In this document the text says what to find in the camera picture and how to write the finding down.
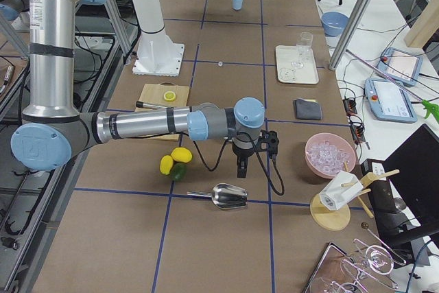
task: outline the metal scoop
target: metal scoop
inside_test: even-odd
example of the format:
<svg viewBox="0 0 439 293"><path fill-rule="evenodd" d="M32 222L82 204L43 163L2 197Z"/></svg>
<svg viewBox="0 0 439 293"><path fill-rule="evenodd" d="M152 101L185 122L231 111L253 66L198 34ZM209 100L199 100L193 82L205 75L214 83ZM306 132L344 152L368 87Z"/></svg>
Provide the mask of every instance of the metal scoop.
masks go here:
<svg viewBox="0 0 439 293"><path fill-rule="evenodd" d="M227 183L218 183L212 192L189 191L188 196L210 197L219 209L243 209L247 206L247 191Z"/></svg>

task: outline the white table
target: white table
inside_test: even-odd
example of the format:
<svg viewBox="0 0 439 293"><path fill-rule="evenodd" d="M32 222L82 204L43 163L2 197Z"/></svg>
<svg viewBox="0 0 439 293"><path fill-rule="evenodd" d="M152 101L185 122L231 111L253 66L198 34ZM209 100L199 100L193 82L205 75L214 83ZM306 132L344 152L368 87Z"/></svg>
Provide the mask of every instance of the white table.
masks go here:
<svg viewBox="0 0 439 293"><path fill-rule="evenodd" d="M321 9L321 13L335 11L349 16L356 1L357 0L343 0L343 4L338 5L338 0L321 0L321 2L317 2L317 4ZM404 25L405 20L393 0L371 0L358 28L383 32L386 30L394 30L399 27L403 27ZM371 62L371 64L376 65L378 63L377 58L380 56L381 52L388 47L389 42L398 34L397 38L391 45L392 47L408 51L411 54L422 54L422 49L414 49L405 46L403 39L409 30L409 27L406 27L400 34L398 34L400 30L385 33L357 30L348 46L348 49L364 60L376 59ZM335 45L336 38L327 38L327 42L328 45ZM343 59L336 70L337 79L342 80L346 70L345 80L347 82L364 86L365 80L372 75L372 70L356 60L352 61L349 66L347 66L350 60L352 60L350 55L345 54L343 56ZM438 77L438 74L426 55L423 56L423 64L420 72L432 77ZM439 91L439 81L421 76L418 80ZM339 86L345 87L346 85L343 82L339 82ZM352 89L356 96L361 96L363 94L362 89L356 87L355 85L348 84L347 87ZM411 90L423 99L431 99L439 96L439 94L428 90L426 87L423 87L420 84L412 87ZM340 90L342 96L344 95L344 92L345 90ZM352 93L347 91L346 96L352 97ZM427 123L436 134L439 134L439 124L432 115L430 115L428 119L424 119L425 110L423 110L423 106L420 104L414 105L414 110L418 115L418 121L414 124L403 124L377 120L372 114L367 101L365 104L363 104L362 97L357 98L357 110L359 116L364 120L366 127L364 134L370 147L370 149L368 149L366 144L363 143L361 145L361 151L360 148L357 149L360 163L367 158L381 160L386 159L423 123ZM413 214L411 214L409 210L406 210L405 212L407 218L413 218ZM434 253L438 253L438 249L433 244L430 244L429 247ZM430 285L439 282L439 258L430 257L430 262L430 267L416 268L415 273L420 275L422 279L412 280L410 292L420 292L421 290L426 290ZM405 291L408 273L411 272L411 269L412 265L409 265L407 267L395 270L392 273L392 278L399 284L401 291Z"/></svg>

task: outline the white tray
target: white tray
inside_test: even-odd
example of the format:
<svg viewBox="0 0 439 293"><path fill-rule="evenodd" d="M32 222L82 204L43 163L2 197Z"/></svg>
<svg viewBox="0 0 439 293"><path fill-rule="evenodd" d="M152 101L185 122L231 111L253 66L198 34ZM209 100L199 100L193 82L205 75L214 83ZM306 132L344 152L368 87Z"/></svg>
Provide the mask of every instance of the white tray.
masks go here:
<svg viewBox="0 0 439 293"><path fill-rule="evenodd" d="M276 46L277 79L287 84L317 84L318 73L313 50L311 61L304 63L302 69L294 69L292 62L298 59L296 46Z"/></svg>

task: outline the black monitor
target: black monitor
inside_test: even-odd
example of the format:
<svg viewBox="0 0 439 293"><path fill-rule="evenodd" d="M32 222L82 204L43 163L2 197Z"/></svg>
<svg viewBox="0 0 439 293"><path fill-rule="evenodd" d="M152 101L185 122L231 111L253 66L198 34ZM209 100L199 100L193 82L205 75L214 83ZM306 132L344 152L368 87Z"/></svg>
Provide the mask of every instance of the black monitor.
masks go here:
<svg viewBox="0 0 439 293"><path fill-rule="evenodd" d="M387 235L386 243L400 246L430 236L439 246L439 138L423 124L384 162L386 172L399 169L390 178L421 226Z"/></svg>

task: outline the white pillar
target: white pillar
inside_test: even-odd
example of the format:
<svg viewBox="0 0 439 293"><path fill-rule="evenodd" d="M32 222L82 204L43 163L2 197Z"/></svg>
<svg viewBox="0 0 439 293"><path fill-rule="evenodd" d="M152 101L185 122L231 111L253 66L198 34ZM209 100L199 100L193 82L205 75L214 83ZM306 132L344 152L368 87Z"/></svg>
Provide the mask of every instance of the white pillar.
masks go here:
<svg viewBox="0 0 439 293"><path fill-rule="evenodd" d="M159 0L132 0L142 29L133 72L139 75L172 75L180 73L183 44L174 44L166 35Z"/></svg>

